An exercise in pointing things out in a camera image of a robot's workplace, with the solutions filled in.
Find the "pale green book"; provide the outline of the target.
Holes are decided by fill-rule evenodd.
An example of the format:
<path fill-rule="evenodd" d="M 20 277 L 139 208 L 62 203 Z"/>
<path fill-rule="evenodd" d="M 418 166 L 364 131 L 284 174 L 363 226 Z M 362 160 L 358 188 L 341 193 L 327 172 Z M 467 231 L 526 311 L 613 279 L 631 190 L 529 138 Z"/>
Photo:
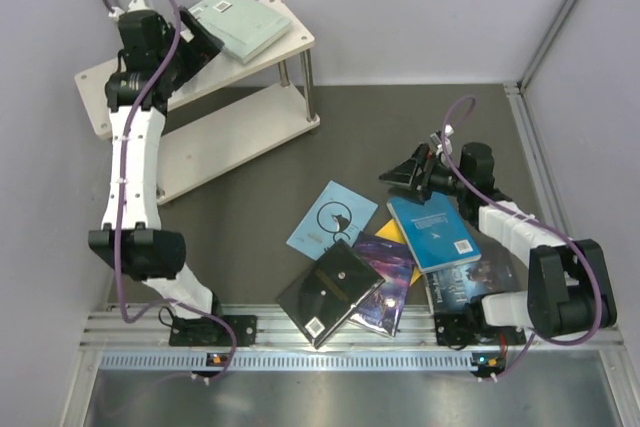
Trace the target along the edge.
<path fill-rule="evenodd" d="M 201 0 L 191 15 L 222 42 L 222 50 L 247 64 L 290 29 L 292 21 L 257 0 Z"/>

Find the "blue paperback book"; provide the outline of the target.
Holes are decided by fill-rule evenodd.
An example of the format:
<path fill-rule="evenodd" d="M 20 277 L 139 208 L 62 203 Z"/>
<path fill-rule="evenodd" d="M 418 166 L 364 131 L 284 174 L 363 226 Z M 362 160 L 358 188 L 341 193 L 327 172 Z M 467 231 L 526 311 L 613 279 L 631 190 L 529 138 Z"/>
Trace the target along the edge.
<path fill-rule="evenodd" d="M 481 259 L 480 249 L 445 195 L 434 193 L 422 204 L 392 196 L 387 208 L 422 274 Z"/>

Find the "black shiny book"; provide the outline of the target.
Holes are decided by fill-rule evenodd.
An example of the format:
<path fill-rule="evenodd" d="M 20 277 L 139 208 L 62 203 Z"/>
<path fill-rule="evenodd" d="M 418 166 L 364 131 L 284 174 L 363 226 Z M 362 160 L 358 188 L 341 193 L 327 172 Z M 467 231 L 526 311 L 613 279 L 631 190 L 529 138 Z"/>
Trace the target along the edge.
<path fill-rule="evenodd" d="M 277 304 L 318 350 L 383 284 L 384 278 L 340 240 L 279 294 Z"/>

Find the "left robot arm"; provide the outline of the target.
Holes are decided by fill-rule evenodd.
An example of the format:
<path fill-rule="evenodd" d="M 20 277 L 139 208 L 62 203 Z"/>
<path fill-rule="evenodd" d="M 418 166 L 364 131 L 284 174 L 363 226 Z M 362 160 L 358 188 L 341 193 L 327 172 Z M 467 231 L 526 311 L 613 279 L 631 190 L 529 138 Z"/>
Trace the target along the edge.
<path fill-rule="evenodd" d="M 193 319 L 194 336 L 214 344 L 226 331 L 219 300 L 188 267 L 183 235 L 162 228 L 157 177 L 168 101 L 219 48 L 203 28 L 185 40 L 149 7 L 120 14 L 117 27 L 123 47 L 105 84 L 112 125 L 109 198 L 88 245 L 119 277 L 169 300 L 177 316 Z"/>

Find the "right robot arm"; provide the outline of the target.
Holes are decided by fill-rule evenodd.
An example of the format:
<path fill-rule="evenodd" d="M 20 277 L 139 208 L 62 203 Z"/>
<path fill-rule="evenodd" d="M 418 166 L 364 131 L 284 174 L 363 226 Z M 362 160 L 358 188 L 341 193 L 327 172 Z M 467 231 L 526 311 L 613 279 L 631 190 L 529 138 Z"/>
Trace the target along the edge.
<path fill-rule="evenodd" d="M 483 143 L 465 144 L 457 163 L 422 143 L 379 176 L 393 193 L 415 204 L 435 194 L 455 198 L 463 220 L 527 267 L 526 290 L 472 300 L 469 336 L 486 344 L 503 327 L 523 328 L 565 345 L 569 334 L 581 343 L 614 326 L 618 312 L 602 247 L 592 239 L 574 240 L 524 213 L 496 187 L 494 165 L 492 149 Z"/>

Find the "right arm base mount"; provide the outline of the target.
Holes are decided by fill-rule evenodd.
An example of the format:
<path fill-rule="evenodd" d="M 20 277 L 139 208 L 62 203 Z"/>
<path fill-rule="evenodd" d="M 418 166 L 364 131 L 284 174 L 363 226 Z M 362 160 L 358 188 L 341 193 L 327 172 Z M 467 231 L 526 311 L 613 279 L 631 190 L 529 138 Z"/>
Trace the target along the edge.
<path fill-rule="evenodd" d="M 433 314 L 437 344 L 453 350 L 469 346 L 524 345 L 523 331 L 515 327 L 489 326 L 484 320 L 481 297 L 464 305 L 436 310 Z"/>

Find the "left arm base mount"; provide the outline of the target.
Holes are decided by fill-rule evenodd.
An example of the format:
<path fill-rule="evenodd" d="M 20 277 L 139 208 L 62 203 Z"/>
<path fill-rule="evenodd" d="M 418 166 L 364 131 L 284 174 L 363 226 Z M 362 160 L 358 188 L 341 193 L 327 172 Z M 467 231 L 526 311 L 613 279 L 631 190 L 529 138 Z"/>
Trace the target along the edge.
<path fill-rule="evenodd" d="M 222 320 L 234 332 L 238 347 L 255 344 L 258 320 L 255 315 L 225 315 Z M 172 321 L 168 343 L 172 347 L 231 347 L 232 338 L 223 326 L 209 318 L 177 317 Z"/>

